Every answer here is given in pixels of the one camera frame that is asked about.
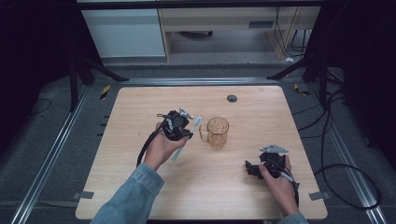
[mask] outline metal rail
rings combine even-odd
[[[54,144],[52,145],[51,150],[49,151],[47,158],[44,160],[43,165],[41,166],[37,176],[35,177],[35,181],[24,196],[20,205],[18,206],[14,217],[11,220],[11,224],[25,223],[33,208],[35,207],[38,196],[40,195],[41,190],[44,188],[44,185],[46,184],[47,179],[50,176],[50,172],[52,171],[52,168],[55,165],[55,162],[57,161],[58,156],[62,151],[64,142],[70,134],[70,131],[78,117],[79,112],[81,111],[81,108],[85,102],[86,95],[90,88],[90,86],[83,86],[81,94],[79,96],[79,103],[77,104],[76,109],[73,112],[70,112],[70,114],[67,116],[67,119],[64,122],[64,126],[60,130]]]
[[[313,90],[313,87],[311,85],[308,85],[308,88],[311,89],[311,92],[315,92]],[[318,97],[313,94],[313,97],[318,105],[320,105]],[[323,108],[319,107],[320,113],[323,113]],[[341,137],[341,134],[338,132],[337,128],[333,124],[332,127],[330,128],[330,137],[332,139],[332,142],[334,143],[334,147],[340,156],[341,162],[344,164],[348,164],[354,167],[358,167],[357,163],[353,159],[352,155],[349,153],[349,150],[347,148],[347,145],[344,143],[343,138]],[[352,182],[353,187],[356,190],[356,193],[358,194],[359,198],[361,199],[361,203],[364,206],[371,206],[376,203],[376,199],[374,194],[372,193],[369,185],[367,184],[364,176],[351,169],[346,169],[346,173]],[[386,224],[387,219],[385,218],[384,214],[382,213],[381,208],[378,206],[374,209],[367,210],[366,211],[367,216],[370,218],[371,222],[373,224]]]

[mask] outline small black object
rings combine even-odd
[[[263,152],[260,155],[261,162],[264,162],[264,166],[273,178],[278,178],[281,172],[285,169],[285,158],[286,156],[279,156],[278,153],[267,153]],[[250,162],[245,161],[248,175],[255,175],[259,179],[263,179],[262,173],[260,172],[259,165],[252,165]]]
[[[286,156],[279,156],[278,153],[262,153],[260,160],[264,161],[264,166],[273,178],[278,178],[285,169]]]
[[[172,110],[168,115],[158,115],[167,119],[167,122],[163,123],[163,132],[166,137],[171,141],[178,141],[181,138],[188,136],[192,138],[190,130],[185,127],[190,123],[185,117],[182,117],[176,110]]]
[[[250,162],[245,161],[245,165],[247,167],[248,175],[256,175],[259,179],[264,179],[262,173],[260,173],[259,165],[252,165]]]

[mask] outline person's right hand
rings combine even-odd
[[[291,171],[289,156],[286,156],[285,165]],[[267,168],[261,164],[259,167],[268,188],[270,188],[271,193],[279,204],[283,217],[300,212],[294,198],[293,186],[289,180],[282,175],[275,179],[270,175]]]

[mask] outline person's left hand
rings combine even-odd
[[[149,165],[152,169],[158,170],[176,150],[180,147],[184,147],[188,140],[189,137],[186,136],[178,141],[171,141],[166,137],[163,131],[158,132],[148,145],[144,163]]]

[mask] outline yellow marker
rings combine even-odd
[[[110,90],[110,85],[106,85],[103,88],[102,94],[100,95],[100,99],[101,100],[105,100],[106,99],[106,96],[107,96],[107,93],[108,93],[109,90]]]

